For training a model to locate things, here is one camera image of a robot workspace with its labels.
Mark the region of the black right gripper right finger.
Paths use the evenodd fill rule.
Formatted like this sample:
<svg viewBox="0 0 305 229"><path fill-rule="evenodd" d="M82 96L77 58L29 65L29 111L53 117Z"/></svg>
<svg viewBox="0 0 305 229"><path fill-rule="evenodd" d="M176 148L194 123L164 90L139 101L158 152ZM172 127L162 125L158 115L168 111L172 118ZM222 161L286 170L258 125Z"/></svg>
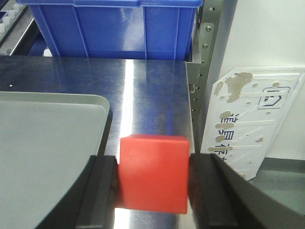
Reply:
<svg viewBox="0 0 305 229"><path fill-rule="evenodd" d="M189 200L198 229L303 229L304 216L271 199L215 154L192 154Z"/></svg>

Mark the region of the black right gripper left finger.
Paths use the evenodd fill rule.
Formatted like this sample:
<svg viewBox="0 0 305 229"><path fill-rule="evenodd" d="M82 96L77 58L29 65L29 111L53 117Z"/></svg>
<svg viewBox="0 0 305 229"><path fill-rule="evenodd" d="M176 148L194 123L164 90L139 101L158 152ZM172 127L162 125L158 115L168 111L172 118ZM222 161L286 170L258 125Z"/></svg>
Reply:
<svg viewBox="0 0 305 229"><path fill-rule="evenodd" d="M118 196L116 158L91 156L77 180L37 228L112 229Z"/></svg>

